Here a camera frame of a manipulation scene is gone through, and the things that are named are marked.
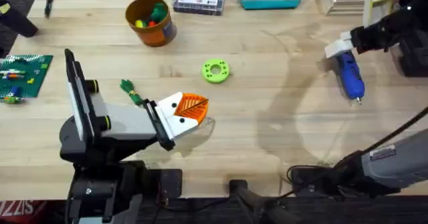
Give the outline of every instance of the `cup of colored balls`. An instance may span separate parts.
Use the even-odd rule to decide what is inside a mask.
[[[143,43],[158,47],[175,36],[168,5],[163,0],[135,0],[126,9],[126,20]]]

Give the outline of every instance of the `black knob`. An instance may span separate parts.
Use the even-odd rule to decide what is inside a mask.
[[[96,124],[101,131],[110,130],[112,128],[112,121],[108,116],[98,116],[96,118]]]
[[[98,93],[100,88],[98,87],[98,81],[96,80],[85,80],[86,89],[91,94]]]

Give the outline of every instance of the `black marker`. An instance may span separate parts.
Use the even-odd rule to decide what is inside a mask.
[[[54,0],[46,0],[46,7],[45,7],[45,17],[49,18],[49,16],[51,15],[51,10],[52,10],[52,2]]]

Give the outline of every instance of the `orange object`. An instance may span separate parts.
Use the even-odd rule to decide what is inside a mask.
[[[208,112],[208,99],[196,94],[183,94],[174,115],[192,118],[201,124]]]
[[[155,25],[148,25],[148,27],[144,28],[135,26],[137,20],[146,19],[152,14],[153,8],[157,3],[162,3],[167,8],[165,19],[157,24],[155,23]],[[177,34],[177,28],[171,20],[167,3],[163,0],[135,0],[126,8],[125,18],[143,43],[151,47],[165,45],[172,41]]]

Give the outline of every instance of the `yellow ball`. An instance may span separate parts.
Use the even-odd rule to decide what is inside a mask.
[[[135,21],[135,27],[143,28],[143,23],[141,20]]]

